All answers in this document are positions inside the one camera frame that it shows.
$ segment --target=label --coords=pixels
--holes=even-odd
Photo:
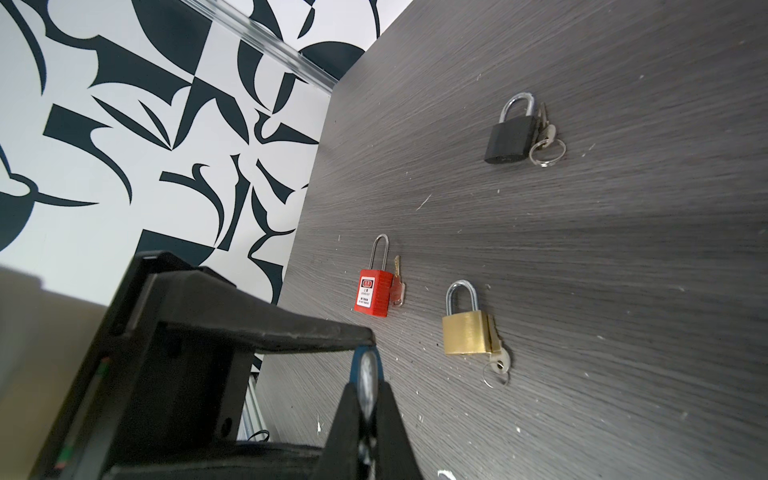
[[[357,304],[365,308],[371,308],[373,303],[373,282],[376,280],[372,276],[360,277],[360,288],[357,290]]]

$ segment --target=black cable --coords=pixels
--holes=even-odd
[[[254,433],[253,435],[248,437],[248,440],[250,441],[253,437],[255,437],[256,435],[259,435],[261,433],[266,434],[266,438],[264,440],[257,440],[257,442],[266,442],[267,440],[270,439],[270,431],[269,430],[259,430],[258,432]]]

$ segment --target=black padlock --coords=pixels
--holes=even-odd
[[[518,100],[527,100],[525,116],[506,119],[509,108]],[[536,100],[533,94],[524,91],[510,98],[491,129],[485,161],[490,164],[507,164],[528,158],[533,137],[538,133],[539,118],[534,116]]]

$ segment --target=black and white patterned wall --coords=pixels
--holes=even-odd
[[[0,5],[0,264],[107,304],[171,250],[276,301],[329,96],[178,0]]]
[[[412,0],[225,1],[341,78]]]

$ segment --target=padlock shackle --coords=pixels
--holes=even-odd
[[[469,290],[469,297],[472,299],[472,311],[480,310],[478,291],[467,280],[456,280],[454,283],[451,283],[451,286],[448,287],[448,292],[445,294],[445,313],[448,314],[447,316],[453,315],[453,293],[460,286]]]
[[[382,261],[382,270],[386,270],[386,256],[389,253],[389,237],[382,233],[376,240],[373,241],[373,250],[371,250],[371,262],[368,265],[368,270],[373,270],[373,257],[376,255],[376,245],[379,244],[379,240],[384,239],[384,261]]]
[[[498,118],[498,122],[500,124],[503,124],[507,120],[507,112],[509,112],[509,108],[518,100],[527,100],[528,101],[528,107],[525,109],[525,116],[526,117],[532,117],[533,112],[536,111],[536,99],[533,98],[533,94],[527,91],[523,91],[515,95],[514,97],[510,98],[507,104],[502,109],[502,114]]]

